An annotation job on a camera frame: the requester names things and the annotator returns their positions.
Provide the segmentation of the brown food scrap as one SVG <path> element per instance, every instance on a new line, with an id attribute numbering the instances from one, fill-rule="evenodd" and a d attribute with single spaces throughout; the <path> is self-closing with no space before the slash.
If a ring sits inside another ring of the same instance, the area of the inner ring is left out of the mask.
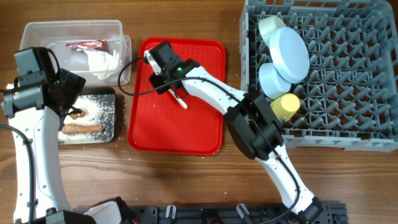
<path id="1" fill-rule="evenodd" d="M 85 112 L 83 110 L 73 110 L 68 114 L 72 119 L 82 118 L 85 116 Z"/>

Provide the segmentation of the white plastic spoon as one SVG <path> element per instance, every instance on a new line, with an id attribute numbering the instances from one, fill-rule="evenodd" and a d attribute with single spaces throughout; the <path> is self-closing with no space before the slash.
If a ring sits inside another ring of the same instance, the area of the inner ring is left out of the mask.
<path id="1" fill-rule="evenodd" d="M 180 104 L 180 106 L 187 110 L 188 106 L 186 104 L 186 102 L 184 102 L 177 94 L 176 92 L 174 92 L 172 89 L 169 89 L 169 93 L 177 100 L 177 102 Z"/>

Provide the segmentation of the brown carrot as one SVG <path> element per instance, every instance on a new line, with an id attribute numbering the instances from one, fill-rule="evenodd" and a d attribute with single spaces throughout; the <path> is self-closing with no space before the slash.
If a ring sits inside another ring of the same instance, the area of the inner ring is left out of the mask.
<path id="1" fill-rule="evenodd" d="M 61 132 L 63 134 L 85 134 L 104 131 L 104 126 L 84 126 L 78 124 L 65 124 Z"/>

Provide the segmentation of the white napkin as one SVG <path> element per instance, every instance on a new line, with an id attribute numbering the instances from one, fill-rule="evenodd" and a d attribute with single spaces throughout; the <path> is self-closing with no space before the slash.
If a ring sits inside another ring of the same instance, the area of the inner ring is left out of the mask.
<path id="1" fill-rule="evenodd" d="M 99 80 L 105 80 L 119 69 L 120 53 L 113 50 L 110 54 L 101 50 L 83 50 L 88 56 L 89 71 Z"/>

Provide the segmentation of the red snack wrapper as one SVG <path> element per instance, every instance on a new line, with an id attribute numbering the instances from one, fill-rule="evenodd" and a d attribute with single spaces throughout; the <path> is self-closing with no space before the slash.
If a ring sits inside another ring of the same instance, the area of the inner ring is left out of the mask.
<path id="1" fill-rule="evenodd" d="M 101 49 L 104 48 L 105 45 L 105 40 L 87 40 L 82 42 L 67 43 L 65 46 L 79 49 Z"/>

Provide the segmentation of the light blue rice bowl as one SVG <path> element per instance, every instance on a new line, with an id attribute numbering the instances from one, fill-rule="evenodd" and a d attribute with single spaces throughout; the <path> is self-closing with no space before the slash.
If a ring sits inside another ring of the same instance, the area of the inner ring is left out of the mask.
<path id="1" fill-rule="evenodd" d="M 291 88 L 291 83 L 281 77 L 273 63 L 260 66 L 259 83 L 265 95 L 272 100 L 288 93 Z"/>

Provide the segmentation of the green bowl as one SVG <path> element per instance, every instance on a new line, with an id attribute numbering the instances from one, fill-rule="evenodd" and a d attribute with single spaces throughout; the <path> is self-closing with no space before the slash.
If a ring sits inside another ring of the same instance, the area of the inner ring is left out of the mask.
<path id="1" fill-rule="evenodd" d="M 270 16 L 265 19 L 261 19 L 258 25 L 260 35 L 267 46 L 269 46 L 271 34 L 277 28 L 285 27 L 283 20 L 277 16 Z"/>

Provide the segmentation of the light blue plate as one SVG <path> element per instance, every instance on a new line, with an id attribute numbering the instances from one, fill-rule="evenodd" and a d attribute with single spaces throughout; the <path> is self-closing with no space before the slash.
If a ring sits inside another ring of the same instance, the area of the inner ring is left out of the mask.
<path id="1" fill-rule="evenodd" d="M 270 36 L 271 59 L 286 81 L 301 82 L 309 72 L 310 58 L 301 36 L 289 27 L 280 27 Z"/>

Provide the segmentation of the yellow plastic cup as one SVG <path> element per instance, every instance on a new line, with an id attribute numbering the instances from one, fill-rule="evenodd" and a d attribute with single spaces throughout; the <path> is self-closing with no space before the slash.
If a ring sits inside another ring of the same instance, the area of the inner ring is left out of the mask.
<path id="1" fill-rule="evenodd" d="M 285 118 L 288 121 L 296 114 L 299 108 L 300 100 L 292 93 L 284 94 L 271 103 L 271 109 L 279 120 Z"/>

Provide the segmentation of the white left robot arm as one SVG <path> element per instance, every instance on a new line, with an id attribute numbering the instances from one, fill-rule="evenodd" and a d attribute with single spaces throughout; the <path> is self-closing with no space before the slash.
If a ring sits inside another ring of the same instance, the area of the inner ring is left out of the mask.
<path id="1" fill-rule="evenodd" d="M 29 47 L 14 54 L 20 73 L 3 90 L 1 108 L 16 147 L 17 202 L 14 223 L 139 223 L 121 197 L 85 213 L 73 212 L 63 188 L 58 131 L 86 80 L 60 68 L 54 52 Z"/>

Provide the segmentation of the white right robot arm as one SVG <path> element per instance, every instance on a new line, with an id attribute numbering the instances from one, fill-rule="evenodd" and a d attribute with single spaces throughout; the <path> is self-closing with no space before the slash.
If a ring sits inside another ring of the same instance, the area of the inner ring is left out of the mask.
<path id="1" fill-rule="evenodd" d="M 282 125 L 270 104 L 260 93 L 245 93 L 211 76 L 198 62 L 180 57 L 143 61 L 156 67 L 160 83 L 156 92 L 172 87 L 183 88 L 223 116 L 238 149 L 249 159 L 257 160 L 277 187 L 287 212 L 299 223 L 311 223 L 323 207 L 305 186 L 292 165 L 282 138 Z"/>

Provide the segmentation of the clear plastic waste bin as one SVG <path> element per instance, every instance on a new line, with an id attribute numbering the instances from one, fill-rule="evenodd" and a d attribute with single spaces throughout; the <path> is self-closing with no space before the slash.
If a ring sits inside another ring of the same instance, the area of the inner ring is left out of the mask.
<path id="1" fill-rule="evenodd" d="M 99 80 L 89 71 L 88 56 L 83 51 L 86 49 L 65 46 L 87 40 L 105 40 L 105 47 L 95 50 L 120 53 L 119 69 L 105 80 Z M 118 79 L 124 85 L 130 80 L 130 69 L 124 72 L 121 69 L 132 60 L 131 39 L 123 34 L 119 20 L 30 22 L 24 29 L 20 48 L 28 47 L 51 49 L 60 67 L 85 78 L 87 86 L 116 85 Z"/>

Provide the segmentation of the grey plastic dishwasher rack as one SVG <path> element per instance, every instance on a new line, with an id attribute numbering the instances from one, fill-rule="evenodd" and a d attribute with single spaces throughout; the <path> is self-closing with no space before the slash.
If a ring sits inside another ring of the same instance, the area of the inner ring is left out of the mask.
<path id="1" fill-rule="evenodd" d="M 291 87 L 299 111 L 284 124 L 288 147 L 397 149 L 396 12 L 387 1 L 246 1 L 239 20 L 241 89 L 260 89 L 271 54 L 259 21 L 277 16 L 304 40 L 308 76 Z"/>

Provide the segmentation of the red plastic tray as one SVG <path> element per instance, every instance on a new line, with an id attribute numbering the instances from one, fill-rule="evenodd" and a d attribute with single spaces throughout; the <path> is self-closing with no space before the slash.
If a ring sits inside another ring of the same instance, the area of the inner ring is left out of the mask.
<path id="1" fill-rule="evenodd" d="M 182 59 L 199 62 L 215 78 L 226 76 L 226 49 L 216 40 L 166 39 Z M 127 141 L 138 151 L 209 156 L 223 143 L 223 115 L 203 100 L 187 95 L 184 109 L 166 92 L 152 91 L 152 68 L 138 62 Z"/>

